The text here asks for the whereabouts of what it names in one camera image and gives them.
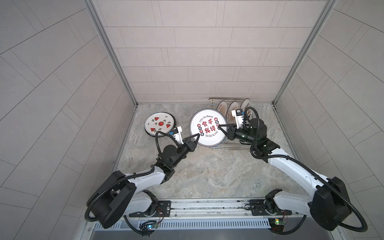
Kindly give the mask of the red rimmed text plate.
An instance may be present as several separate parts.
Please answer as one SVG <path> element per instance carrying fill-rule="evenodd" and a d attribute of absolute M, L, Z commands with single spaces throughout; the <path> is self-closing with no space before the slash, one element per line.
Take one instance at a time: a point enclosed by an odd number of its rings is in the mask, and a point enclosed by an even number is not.
<path fill-rule="evenodd" d="M 190 121 L 191 135 L 199 134 L 199 145 L 215 147 L 227 137 L 219 125 L 226 125 L 226 118 L 217 110 L 203 109 L 193 115 Z"/>

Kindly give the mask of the white red-pattern plate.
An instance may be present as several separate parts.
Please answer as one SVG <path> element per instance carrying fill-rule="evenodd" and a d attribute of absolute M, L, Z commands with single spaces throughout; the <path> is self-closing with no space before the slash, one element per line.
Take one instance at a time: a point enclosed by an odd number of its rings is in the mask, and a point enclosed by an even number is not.
<path fill-rule="evenodd" d="M 228 107 L 227 113 L 226 113 L 226 119 L 228 124 L 233 124 L 236 122 L 235 117 L 232 114 L 232 111 L 235 111 L 239 108 L 239 102 L 233 101 Z"/>

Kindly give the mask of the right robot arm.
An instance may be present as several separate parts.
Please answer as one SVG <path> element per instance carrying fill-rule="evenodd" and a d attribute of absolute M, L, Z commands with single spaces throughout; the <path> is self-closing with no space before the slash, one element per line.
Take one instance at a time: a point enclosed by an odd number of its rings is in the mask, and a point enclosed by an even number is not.
<path fill-rule="evenodd" d="M 249 128 L 234 124 L 219 125 L 218 129 L 229 140 L 240 140 L 250 145 L 251 155 L 278 168 L 298 183 L 306 195 L 273 190 L 266 195 L 270 213 L 289 210 L 311 216 L 323 229 L 332 231 L 340 226 L 354 232 L 366 232 L 368 225 L 362 214 L 350 202 L 345 183 L 334 177 L 321 175 L 291 157 L 278 144 L 267 138 L 264 122 L 252 119 Z"/>

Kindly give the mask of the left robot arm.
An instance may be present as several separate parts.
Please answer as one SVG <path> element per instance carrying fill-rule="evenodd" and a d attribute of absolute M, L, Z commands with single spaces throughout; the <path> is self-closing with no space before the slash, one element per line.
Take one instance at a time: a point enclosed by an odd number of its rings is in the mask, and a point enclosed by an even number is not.
<path fill-rule="evenodd" d="M 148 171 L 131 175 L 113 172 L 88 199 L 85 220 L 99 222 L 107 229 L 131 213 L 152 215 L 158 199 L 147 189 L 167 182 L 181 160 L 195 151 L 199 138 L 200 134 L 195 134 L 184 138 L 181 144 L 175 142 L 158 150 L 157 161 Z"/>

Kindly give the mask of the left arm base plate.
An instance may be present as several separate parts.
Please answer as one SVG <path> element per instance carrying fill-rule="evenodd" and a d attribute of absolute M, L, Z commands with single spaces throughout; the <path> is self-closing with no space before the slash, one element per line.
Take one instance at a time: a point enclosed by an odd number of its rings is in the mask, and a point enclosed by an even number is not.
<path fill-rule="evenodd" d="M 171 201 L 157 201 L 156 205 L 152 203 L 144 212 L 135 212 L 129 214 L 130 218 L 162 218 L 169 217 L 171 210 Z"/>

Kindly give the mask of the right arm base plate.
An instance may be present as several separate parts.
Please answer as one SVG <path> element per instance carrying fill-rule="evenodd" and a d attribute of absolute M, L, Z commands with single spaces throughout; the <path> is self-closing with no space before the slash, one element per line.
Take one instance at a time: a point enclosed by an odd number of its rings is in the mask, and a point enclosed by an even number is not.
<path fill-rule="evenodd" d="M 249 200 L 249 202 L 245 204 L 244 209 L 247 211 L 251 211 L 253 216 L 292 215 L 292 211 L 281 210 L 277 207 L 276 204 L 270 203 L 265 199 Z"/>

